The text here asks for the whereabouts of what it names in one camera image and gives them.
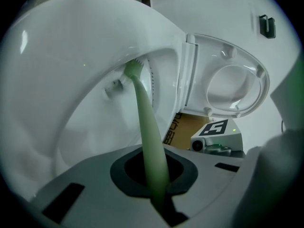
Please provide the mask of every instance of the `toilet seat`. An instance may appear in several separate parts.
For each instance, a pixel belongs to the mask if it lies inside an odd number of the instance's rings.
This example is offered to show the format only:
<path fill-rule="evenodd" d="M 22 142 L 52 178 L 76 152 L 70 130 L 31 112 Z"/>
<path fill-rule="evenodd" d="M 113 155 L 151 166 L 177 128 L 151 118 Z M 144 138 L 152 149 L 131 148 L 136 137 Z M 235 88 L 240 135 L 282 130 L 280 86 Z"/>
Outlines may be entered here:
<path fill-rule="evenodd" d="M 180 77 L 189 82 L 180 111 L 221 118 L 239 118 L 256 110 L 269 90 L 269 75 L 262 64 L 243 49 L 226 41 L 188 34 L 195 45 L 193 65 Z"/>
<path fill-rule="evenodd" d="M 268 91 L 266 70 L 236 46 L 235 60 L 220 58 L 219 45 L 231 46 L 216 38 L 187 35 L 160 13 L 134 0 L 50 0 L 30 10 L 8 30 L 0 51 L 0 129 L 4 136 L 0 157 L 14 191 L 29 200 L 71 165 L 103 153 L 102 142 L 94 143 L 98 148 L 92 149 L 97 151 L 90 151 L 92 143 L 78 133 L 83 144 L 79 151 L 73 151 L 75 138 L 62 133 L 92 88 L 133 58 L 144 55 L 153 72 L 153 109 L 162 138 L 179 111 L 228 118 L 257 109 Z M 217 55 L 217 61 L 211 61 L 212 55 Z M 225 110 L 214 100 L 220 90 L 214 81 L 203 85 L 209 78 L 221 78 L 228 65 L 243 67 L 243 60 L 247 67 L 259 68 L 261 90 L 249 108 Z M 243 93 L 242 99 L 247 95 L 251 94 Z M 101 129 L 90 133 L 98 134 L 106 127 L 103 123 Z M 123 128 L 116 138 L 126 136 L 121 131 Z M 125 146 L 118 148 L 140 143 L 137 135 L 137 141 L 125 141 Z M 58 147 L 63 138 L 70 156 Z"/>

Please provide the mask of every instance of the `gray plastic base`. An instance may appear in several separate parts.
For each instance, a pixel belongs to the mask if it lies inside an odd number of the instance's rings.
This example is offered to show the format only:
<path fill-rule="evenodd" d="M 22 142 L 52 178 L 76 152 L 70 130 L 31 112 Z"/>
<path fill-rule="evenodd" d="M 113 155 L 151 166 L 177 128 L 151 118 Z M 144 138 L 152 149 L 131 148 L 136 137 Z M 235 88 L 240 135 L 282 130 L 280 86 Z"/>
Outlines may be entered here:
<path fill-rule="evenodd" d="M 63 218 L 63 226 L 168 227 L 149 199 L 125 195 L 111 179 L 112 164 L 139 147 L 127 147 L 80 162 L 43 187 L 32 200 L 32 205 L 43 211 L 70 183 L 78 183 L 85 188 Z M 198 177 L 188 192 L 172 197 L 176 211 L 189 218 L 180 227 L 197 226 L 193 222 L 205 214 L 202 210 L 207 206 L 209 210 L 210 205 L 218 200 L 221 203 L 225 192 L 228 192 L 228 197 L 222 202 L 232 202 L 229 210 L 230 215 L 233 214 L 251 179 L 259 148 L 250 150 L 245 159 L 196 153 L 170 146 L 165 148 L 188 159 L 198 168 Z M 216 167 L 218 163 L 240 168 L 237 172 L 229 171 Z"/>

